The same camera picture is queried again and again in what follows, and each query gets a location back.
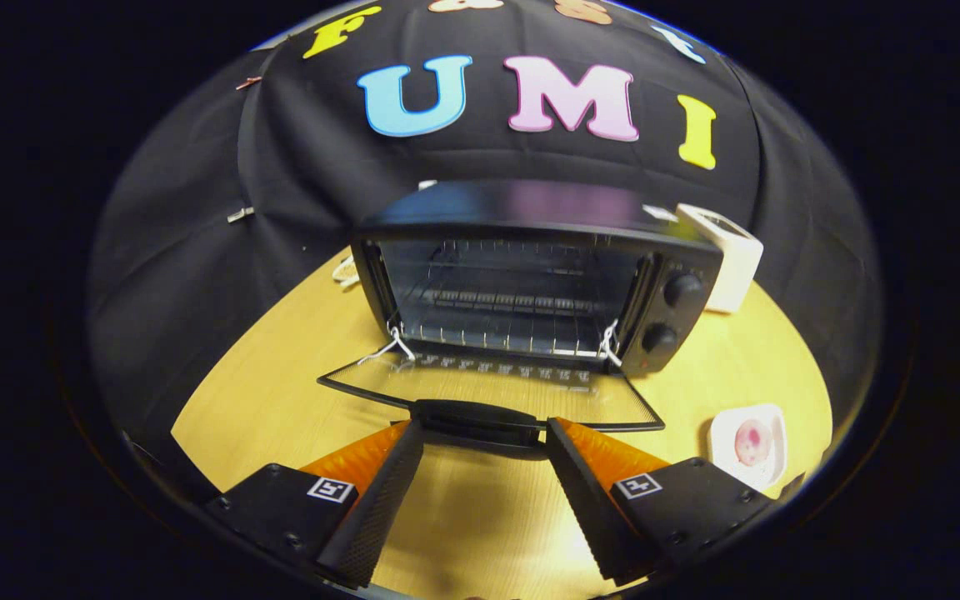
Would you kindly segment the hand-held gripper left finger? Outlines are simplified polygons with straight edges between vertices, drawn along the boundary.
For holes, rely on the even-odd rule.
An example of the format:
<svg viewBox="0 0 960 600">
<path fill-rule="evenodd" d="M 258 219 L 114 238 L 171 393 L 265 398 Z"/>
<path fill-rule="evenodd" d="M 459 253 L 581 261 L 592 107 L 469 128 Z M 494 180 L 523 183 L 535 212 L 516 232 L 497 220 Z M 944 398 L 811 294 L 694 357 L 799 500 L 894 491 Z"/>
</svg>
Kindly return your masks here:
<svg viewBox="0 0 960 600">
<path fill-rule="evenodd" d="M 282 565 L 365 588 L 422 455 L 422 425 L 405 419 L 305 467 L 268 463 L 205 510 Z"/>
</svg>

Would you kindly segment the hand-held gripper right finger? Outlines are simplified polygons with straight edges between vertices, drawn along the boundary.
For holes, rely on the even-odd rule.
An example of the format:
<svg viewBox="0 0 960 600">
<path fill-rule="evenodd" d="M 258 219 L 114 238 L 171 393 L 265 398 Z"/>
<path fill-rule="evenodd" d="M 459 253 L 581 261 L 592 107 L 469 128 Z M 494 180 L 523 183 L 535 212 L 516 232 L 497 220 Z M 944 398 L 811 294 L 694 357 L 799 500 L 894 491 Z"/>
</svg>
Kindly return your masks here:
<svg viewBox="0 0 960 600">
<path fill-rule="evenodd" d="M 603 578 L 670 578 L 746 532 L 773 499 L 704 458 L 670 462 L 549 418 L 546 452 Z"/>
</svg>

